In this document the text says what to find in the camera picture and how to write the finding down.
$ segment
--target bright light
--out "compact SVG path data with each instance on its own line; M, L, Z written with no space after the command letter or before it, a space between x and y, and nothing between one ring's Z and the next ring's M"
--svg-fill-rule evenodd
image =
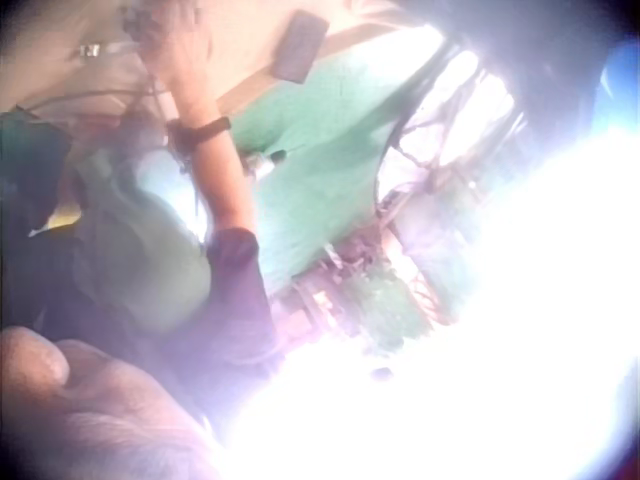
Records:
M620 387L640 353L638 151L593 140L487 218L463 318L409 342L392 381L348 344L289 358L229 478L580 479L612 460L637 429Z

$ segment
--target dark sleeve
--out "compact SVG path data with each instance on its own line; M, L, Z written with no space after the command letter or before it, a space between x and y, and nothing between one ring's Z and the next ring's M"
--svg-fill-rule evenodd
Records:
M211 293L197 318L174 340L193 361L256 364L277 347L258 264L258 242L244 229L223 230L207 250Z

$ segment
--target wire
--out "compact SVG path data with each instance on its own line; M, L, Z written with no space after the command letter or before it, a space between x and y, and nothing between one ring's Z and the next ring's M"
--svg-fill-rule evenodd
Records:
M111 90L90 90L87 92L82 92L82 93L71 93L68 95L60 95L59 97L52 97L52 98L48 98L46 100L43 100L40 103L35 104L34 106L30 107L30 108L26 108L25 111L29 112L29 113L33 113L35 110L40 110L41 108L44 107L48 107L49 105L53 105L55 103L60 103L60 102L67 102L67 101L72 101L72 100L80 100L83 98L91 98L91 97L103 97L103 96L108 96L108 95L128 95L128 96L133 96L133 97L151 97L154 95L159 95L161 93L166 93L167 90L162 90L162 91L157 91L157 92L153 92L153 91L144 91L144 90L118 90L118 89L111 89Z

